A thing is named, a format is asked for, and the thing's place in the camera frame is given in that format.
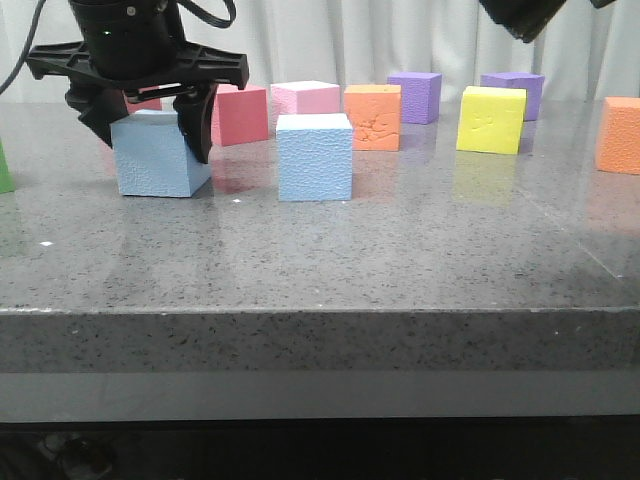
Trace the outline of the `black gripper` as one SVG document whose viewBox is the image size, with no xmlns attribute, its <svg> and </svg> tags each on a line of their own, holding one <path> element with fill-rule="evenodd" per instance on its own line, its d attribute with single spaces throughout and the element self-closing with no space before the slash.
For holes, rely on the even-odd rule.
<svg viewBox="0 0 640 480">
<path fill-rule="evenodd" d="M 192 1 L 71 1 L 83 39 L 34 47 L 27 66 L 36 79 L 66 77 L 66 103 L 78 120 L 113 147 L 111 125 L 129 116 L 129 102 L 176 96 L 173 107 L 181 133 L 195 158 L 208 163 L 211 122 L 219 84 L 243 89 L 249 79 L 247 56 L 186 39 L 180 7 L 215 28 L 236 18 L 232 1 L 227 19 Z"/>
</svg>

